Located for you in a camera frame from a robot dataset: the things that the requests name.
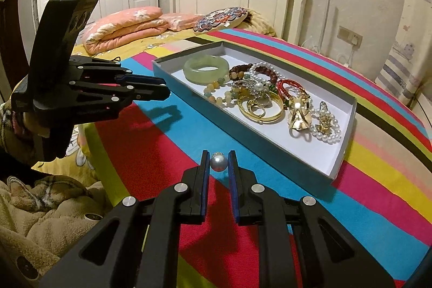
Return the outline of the single large pearl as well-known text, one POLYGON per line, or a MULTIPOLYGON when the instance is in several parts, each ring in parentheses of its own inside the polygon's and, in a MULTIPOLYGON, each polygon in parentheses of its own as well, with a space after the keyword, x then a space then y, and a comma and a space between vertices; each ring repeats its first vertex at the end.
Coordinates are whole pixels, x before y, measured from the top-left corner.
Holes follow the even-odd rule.
POLYGON ((220 152, 216 152, 212 154, 212 158, 210 159, 210 167, 215 172, 222 172, 228 167, 228 159, 227 157, 220 152))

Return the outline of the gold bangle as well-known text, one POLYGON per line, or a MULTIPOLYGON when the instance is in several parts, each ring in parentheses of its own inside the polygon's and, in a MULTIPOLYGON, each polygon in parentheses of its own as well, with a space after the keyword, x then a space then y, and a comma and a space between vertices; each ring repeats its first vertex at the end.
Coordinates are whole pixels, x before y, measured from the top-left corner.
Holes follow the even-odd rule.
POLYGON ((246 97, 237 100, 237 106, 241 114, 258 124, 272 124, 279 121, 285 115, 284 103, 274 92, 269 92, 272 103, 270 107, 252 101, 246 97))

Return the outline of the grey white jewelry tray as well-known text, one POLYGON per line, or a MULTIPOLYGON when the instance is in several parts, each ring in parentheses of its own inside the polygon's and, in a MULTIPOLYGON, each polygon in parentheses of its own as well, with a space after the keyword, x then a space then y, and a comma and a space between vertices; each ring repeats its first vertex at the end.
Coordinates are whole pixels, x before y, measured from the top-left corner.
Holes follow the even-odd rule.
POLYGON ((227 42, 153 63, 169 89, 299 184, 334 181, 355 98, 291 64, 227 42))

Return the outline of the pink folded quilt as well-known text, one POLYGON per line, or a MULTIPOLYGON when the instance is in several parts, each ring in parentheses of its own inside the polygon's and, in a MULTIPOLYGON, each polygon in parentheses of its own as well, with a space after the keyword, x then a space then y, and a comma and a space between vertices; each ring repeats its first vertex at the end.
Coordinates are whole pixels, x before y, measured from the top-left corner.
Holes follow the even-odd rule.
POLYGON ((192 29, 202 15, 164 13, 157 6, 142 6, 112 13, 91 24, 83 35, 85 51, 95 56, 138 39, 159 36, 166 31, 192 29))

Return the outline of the green jade bangle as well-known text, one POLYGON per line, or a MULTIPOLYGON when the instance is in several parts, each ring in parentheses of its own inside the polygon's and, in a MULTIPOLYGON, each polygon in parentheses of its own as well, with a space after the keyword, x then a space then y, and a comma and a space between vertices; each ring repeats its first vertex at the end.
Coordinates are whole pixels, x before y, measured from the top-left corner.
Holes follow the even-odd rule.
POLYGON ((229 71, 229 63, 220 56, 198 54, 185 61, 183 73, 187 80, 206 85, 224 77, 229 71))

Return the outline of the yellow floral bedsheet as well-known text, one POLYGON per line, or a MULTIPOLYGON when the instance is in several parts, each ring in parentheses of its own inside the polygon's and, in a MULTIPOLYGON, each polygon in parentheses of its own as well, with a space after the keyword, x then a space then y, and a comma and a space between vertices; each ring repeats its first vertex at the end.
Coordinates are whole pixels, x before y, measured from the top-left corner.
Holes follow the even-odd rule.
MULTIPOLYGON (((161 35, 137 39, 127 45, 99 53, 95 58, 110 60, 119 57, 120 60, 124 60, 142 52, 156 53, 156 48, 161 45, 187 39, 194 35, 192 29, 166 31, 161 35)), ((38 161, 32 167, 34 173, 39 173, 36 180, 48 175, 65 175, 74 178, 86 187, 99 181, 96 171, 89 160, 90 152, 89 147, 86 145, 85 128, 86 125, 74 127, 65 157, 50 162, 38 161)))

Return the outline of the round embroidered cushion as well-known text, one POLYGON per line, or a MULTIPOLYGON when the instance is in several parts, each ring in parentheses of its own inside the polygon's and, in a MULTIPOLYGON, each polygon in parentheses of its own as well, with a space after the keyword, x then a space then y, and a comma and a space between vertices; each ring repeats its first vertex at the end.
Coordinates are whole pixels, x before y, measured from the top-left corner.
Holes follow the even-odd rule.
POLYGON ((248 16, 248 10, 235 6, 218 9, 205 15, 193 27, 195 33, 206 33, 232 29, 241 24, 248 16))

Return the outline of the gold charm pendant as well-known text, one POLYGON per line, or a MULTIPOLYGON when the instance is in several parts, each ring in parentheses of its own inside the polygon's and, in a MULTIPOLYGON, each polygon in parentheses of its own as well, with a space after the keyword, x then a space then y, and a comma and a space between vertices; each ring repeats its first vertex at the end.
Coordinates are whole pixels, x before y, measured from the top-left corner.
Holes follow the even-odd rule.
POLYGON ((310 103, 311 99, 307 94, 291 96, 288 99, 288 126, 290 129, 302 131, 311 127, 310 103))

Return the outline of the crystal pearl brooch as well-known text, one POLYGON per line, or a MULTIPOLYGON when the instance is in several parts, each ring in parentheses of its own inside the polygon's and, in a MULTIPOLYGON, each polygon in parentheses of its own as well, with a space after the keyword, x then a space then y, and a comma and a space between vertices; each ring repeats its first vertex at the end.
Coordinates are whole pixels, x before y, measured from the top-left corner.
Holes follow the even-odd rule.
POLYGON ((238 98, 246 97, 265 107, 271 106, 269 88, 261 81, 252 78, 238 80, 231 86, 231 91, 236 93, 238 98))

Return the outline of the beige fleece sleeve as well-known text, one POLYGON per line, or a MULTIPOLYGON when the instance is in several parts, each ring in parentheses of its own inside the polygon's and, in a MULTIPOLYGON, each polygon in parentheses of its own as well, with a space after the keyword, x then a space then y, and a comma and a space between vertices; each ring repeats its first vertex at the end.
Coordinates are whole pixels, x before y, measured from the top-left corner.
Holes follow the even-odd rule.
POLYGON ((2 287, 36 287, 112 209, 82 128, 73 128, 63 157, 39 161, 36 144, 47 135, 32 114, 1 103, 2 287))

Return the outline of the colourful striped blanket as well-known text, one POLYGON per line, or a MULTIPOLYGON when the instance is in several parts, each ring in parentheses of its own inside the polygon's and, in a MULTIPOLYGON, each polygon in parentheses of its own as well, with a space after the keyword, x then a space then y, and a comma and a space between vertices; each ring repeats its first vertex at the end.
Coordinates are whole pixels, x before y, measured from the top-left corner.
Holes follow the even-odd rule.
POLYGON ((171 95, 166 101, 138 101, 118 119, 81 129, 84 152, 110 201, 158 195, 196 166, 203 150, 235 151, 242 167, 280 195, 314 196, 400 287, 431 248, 431 142, 420 119, 360 74, 279 39, 242 30, 142 49, 123 64, 137 74, 151 74, 154 59, 207 43, 256 50, 264 60, 290 64, 356 99, 355 130, 337 178, 314 188, 303 166, 288 157, 281 166, 271 166, 269 153, 258 156, 237 141, 237 128, 220 129, 206 113, 171 95))

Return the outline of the sailboat print curtain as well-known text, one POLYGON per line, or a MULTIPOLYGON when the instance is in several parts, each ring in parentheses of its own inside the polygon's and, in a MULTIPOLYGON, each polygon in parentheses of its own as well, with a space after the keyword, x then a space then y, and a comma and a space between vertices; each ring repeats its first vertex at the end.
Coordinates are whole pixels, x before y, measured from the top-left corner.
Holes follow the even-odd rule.
POLYGON ((395 41, 375 83, 405 105, 431 66, 431 0, 404 0, 395 41))

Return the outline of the wall power socket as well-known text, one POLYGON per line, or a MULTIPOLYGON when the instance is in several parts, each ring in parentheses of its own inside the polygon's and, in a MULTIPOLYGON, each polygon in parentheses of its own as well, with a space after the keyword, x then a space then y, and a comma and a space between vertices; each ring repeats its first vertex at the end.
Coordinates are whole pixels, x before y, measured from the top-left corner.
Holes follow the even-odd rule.
POLYGON ((362 36, 358 33, 349 30, 343 26, 339 26, 338 32, 337 32, 337 38, 340 40, 349 43, 350 45, 354 46, 355 48, 359 48, 362 43, 362 36))

